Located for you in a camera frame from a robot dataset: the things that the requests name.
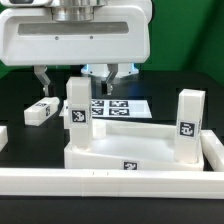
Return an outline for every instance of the lying white block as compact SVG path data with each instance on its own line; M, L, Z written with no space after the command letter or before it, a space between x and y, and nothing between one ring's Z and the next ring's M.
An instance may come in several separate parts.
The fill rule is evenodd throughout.
M211 130L201 131L203 153L214 171L224 171L224 146Z
M58 111L60 100L57 97L45 97L24 111L26 125L39 126Z
M205 92L184 89L179 95L174 159L197 163Z
M8 142L7 127L0 126L0 152Z

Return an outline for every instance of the black and white marker sticker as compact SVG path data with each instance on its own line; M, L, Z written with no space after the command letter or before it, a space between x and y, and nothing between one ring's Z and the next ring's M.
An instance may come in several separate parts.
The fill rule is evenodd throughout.
M137 162L124 161L124 170L138 170Z
M110 116L130 116L129 109L109 109Z
M111 100L109 103L110 107L128 107L127 100Z
M51 108L50 108L50 106L48 106L46 108L46 117L48 117L50 114L51 114Z
M45 107L45 106L47 106L47 104L46 103L37 103L36 106L37 107Z
M86 123L85 110L71 110L72 123Z

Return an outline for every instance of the white pillar block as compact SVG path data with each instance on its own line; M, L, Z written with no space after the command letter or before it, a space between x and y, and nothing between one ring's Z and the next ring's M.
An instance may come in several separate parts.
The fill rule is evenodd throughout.
M45 97L24 111L26 125L39 126L58 111L60 100Z
M0 126L0 152L8 142L7 127Z
M92 142L91 80L71 77L66 87L72 148L90 149Z
M184 89L179 95L174 159L197 163L205 92Z

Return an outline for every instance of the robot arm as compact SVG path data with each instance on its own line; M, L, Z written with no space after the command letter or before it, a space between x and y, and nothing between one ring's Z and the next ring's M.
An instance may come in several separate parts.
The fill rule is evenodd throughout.
M150 55L151 0L1 3L13 7L0 15L0 59L8 66L108 64L110 86L116 64L142 63Z

